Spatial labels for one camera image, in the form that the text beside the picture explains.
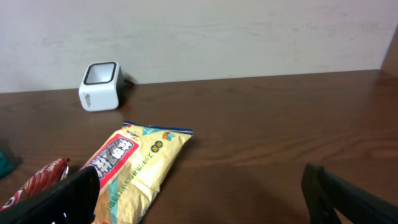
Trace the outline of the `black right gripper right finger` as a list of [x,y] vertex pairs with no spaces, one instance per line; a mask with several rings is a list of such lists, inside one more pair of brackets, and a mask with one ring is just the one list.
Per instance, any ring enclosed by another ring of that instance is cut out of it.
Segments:
[[301,180],[310,224],[341,223],[341,213],[352,223],[397,223],[397,206],[328,172],[307,164]]

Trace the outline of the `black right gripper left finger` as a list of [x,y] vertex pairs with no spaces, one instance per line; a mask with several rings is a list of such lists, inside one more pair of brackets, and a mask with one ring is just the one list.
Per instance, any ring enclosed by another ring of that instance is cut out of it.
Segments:
[[1,211],[1,224],[91,224],[100,191],[94,167],[88,166],[41,193]]

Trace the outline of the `orange red snack bar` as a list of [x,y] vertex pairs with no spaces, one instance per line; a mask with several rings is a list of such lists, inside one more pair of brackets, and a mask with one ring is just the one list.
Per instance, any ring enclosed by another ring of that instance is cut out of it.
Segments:
[[68,175],[70,159],[59,158],[38,170],[2,207],[5,210],[57,184]]

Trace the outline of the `yellow snack bag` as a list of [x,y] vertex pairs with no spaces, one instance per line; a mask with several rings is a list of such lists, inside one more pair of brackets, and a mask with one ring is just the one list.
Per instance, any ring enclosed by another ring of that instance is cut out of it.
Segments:
[[188,128],[125,121],[86,162],[98,173],[95,223],[139,223],[183,145]]

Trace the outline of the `teal mouthwash bottle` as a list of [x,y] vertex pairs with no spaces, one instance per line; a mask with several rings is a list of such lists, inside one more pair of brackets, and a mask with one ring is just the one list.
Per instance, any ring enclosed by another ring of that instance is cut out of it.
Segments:
[[5,177],[14,170],[13,164],[7,158],[5,153],[0,152],[0,178]]

